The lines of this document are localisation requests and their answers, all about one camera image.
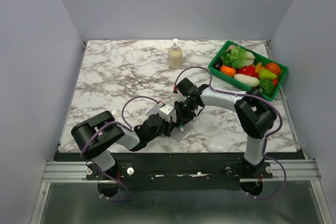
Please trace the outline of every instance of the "yellow bell pepper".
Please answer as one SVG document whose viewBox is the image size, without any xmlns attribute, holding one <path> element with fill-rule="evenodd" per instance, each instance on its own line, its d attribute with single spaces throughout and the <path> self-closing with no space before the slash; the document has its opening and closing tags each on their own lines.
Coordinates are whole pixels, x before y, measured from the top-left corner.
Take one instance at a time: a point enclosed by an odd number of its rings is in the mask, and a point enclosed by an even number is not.
<svg viewBox="0 0 336 224">
<path fill-rule="evenodd" d="M 259 62 L 257 65 L 256 65 L 256 73 L 259 73 L 262 69 L 264 69 L 265 67 L 263 66 L 263 63 L 262 62 Z"/>
</svg>

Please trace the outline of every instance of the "white wall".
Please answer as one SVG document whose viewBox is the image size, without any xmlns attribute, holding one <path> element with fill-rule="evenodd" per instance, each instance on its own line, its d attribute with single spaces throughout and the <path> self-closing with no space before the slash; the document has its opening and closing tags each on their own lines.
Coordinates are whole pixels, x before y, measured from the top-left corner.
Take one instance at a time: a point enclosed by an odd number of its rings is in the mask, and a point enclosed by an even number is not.
<svg viewBox="0 0 336 224">
<path fill-rule="evenodd" d="M 29 223 L 83 44 L 61 0 L 0 0 L 0 223 Z"/>
<path fill-rule="evenodd" d="M 293 0 L 62 0 L 85 39 L 270 39 Z"/>
<path fill-rule="evenodd" d="M 336 220 L 336 0 L 294 0 L 271 41 L 289 67 L 284 84 L 293 122 Z"/>
</svg>

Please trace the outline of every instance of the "gray floor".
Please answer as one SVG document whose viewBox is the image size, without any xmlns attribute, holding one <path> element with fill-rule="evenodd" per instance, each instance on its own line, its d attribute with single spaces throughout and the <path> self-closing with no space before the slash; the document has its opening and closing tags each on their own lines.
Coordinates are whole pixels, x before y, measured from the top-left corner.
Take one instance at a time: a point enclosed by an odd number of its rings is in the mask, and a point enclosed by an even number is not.
<svg viewBox="0 0 336 224">
<path fill-rule="evenodd" d="M 281 183 L 268 183 L 262 195 Z M 323 223 L 309 182 L 289 182 L 271 200 L 253 200 L 241 191 L 134 192 L 127 202 L 99 199 L 93 184 L 54 184 L 45 224 L 87 223 Z"/>
</svg>

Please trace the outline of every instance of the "marble surface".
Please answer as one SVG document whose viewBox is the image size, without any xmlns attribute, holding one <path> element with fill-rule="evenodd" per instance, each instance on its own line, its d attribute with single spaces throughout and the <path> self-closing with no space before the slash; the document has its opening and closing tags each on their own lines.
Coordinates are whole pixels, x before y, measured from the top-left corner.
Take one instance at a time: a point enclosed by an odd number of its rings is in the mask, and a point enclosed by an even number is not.
<svg viewBox="0 0 336 224">
<path fill-rule="evenodd" d="M 235 41 L 263 56 L 267 56 L 263 41 Z M 220 50 L 224 40 L 180 41 L 183 63 L 173 70 L 167 64 L 167 51 L 171 40 L 119 40 L 89 41 L 83 58 L 71 108 L 61 138 L 59 151 L 79 152 L 70 131 L 77 123 L 102 111 L 112 111 L 116 120 L 122 122 L 123 105 L 136 95 L 147 95 L 164 103 L 173 104 L 173 84 L 182 69 L 189 66 L 206 67 Z M 208 83 L 208 73 L 191 69 L 181 77 L 188 77 L 194 84 Z M 230 84 L 214 77 L 213 86 L 218 89 L 238 91 Z M 284 119 L 282 129 L 268 141 L 269 152 L 295 152 L 293 135 L 285 115 L 280 95 L 272 101 Z M 132 126 L 141 124 L 145 113 L 154 103 L 136 99 L 126 108 L 126 119 Z M 246 134 L 235 112 L 206 107 L 193 129 L 177 143 L 170 137 L 161 136 L 139 152 L 244 152 Z M 128 152 L 113 144 L 111 152 Z"/>
</svg>

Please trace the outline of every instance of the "pump dispenser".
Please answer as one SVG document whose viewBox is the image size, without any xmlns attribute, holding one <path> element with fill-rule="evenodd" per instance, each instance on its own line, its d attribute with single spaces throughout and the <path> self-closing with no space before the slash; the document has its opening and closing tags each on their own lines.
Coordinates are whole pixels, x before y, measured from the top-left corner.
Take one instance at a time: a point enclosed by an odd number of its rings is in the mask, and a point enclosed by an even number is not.
<svg viewBox="0 0 336 224">
<path fill-rule="evenodd" d="M 182 63 L 182 49 L 178 43 L 178 39 L 173 39 L 173 46 L 168 50 L 168 65 L 172 69 L 179 68 Z"/>
</svg>

